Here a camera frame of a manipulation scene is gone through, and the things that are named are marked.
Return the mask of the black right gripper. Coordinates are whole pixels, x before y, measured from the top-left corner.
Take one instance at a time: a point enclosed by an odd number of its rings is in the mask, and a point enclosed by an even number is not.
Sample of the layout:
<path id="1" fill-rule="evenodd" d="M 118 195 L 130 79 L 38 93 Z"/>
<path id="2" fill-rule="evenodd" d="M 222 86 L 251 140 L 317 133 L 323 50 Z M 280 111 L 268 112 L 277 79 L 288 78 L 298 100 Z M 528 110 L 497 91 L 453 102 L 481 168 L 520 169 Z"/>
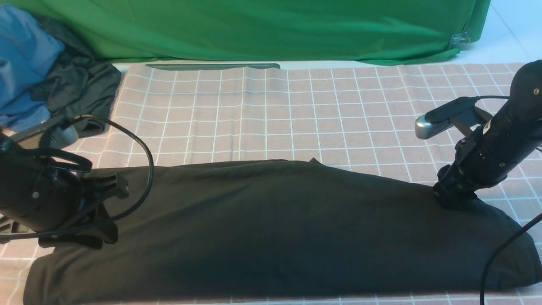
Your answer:
<path id="1" fill-rule="evenodd" d="M 509 175 L 507 164 L 498 161 L 484 146 L 482 136 L 470 136 L 458 142 L 455 160 L 440 170 L 440 183 L 432 186 L 436 202 L 445 210 L 464 210 L 478 200 L 474 192 L 489 189 Z"/>

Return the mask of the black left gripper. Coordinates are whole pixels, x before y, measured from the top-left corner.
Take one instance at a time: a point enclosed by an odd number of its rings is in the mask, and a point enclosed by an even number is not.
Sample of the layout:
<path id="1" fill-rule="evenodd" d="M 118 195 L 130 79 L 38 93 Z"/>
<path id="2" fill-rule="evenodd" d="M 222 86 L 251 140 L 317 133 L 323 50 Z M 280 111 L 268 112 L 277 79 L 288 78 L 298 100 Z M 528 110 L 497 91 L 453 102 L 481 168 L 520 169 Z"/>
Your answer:
<path id="1" fill-rule="evenodd" d="M 87 158 L 51 147 L 25 149 L 1 137 L 1 232 L 29 233 L 69 230 L 110 219 L 103 203 L 88 212 L 87 203 L 129 197 L 121 175 L 85 176 L 92 168 Z M 118 241 L 114 222 L 75 233 L 40 237 L 42 248 L 83 247 L 100 250 Z"/>

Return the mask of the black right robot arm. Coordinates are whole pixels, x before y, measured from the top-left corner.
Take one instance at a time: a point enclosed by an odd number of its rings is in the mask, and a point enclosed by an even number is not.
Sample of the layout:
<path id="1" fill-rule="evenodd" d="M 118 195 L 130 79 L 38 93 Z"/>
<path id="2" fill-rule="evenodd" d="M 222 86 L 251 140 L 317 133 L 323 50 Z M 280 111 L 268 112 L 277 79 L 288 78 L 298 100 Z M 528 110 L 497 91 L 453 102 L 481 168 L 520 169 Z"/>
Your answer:
<path id="1" fill-rule="evenodd" d="M 537 60 L 517 71 L 505 104 L 494 115 L 476 106 L 481 96 L 459 97 L 416 120 L 419 139 L 451 127 L 463 134 L 453 163 L 439 170 L 432 187 L 442 207 L 466 202 L 476 191 L 498 185 L 541 146 L 541 84 L 542 64 Z"/>

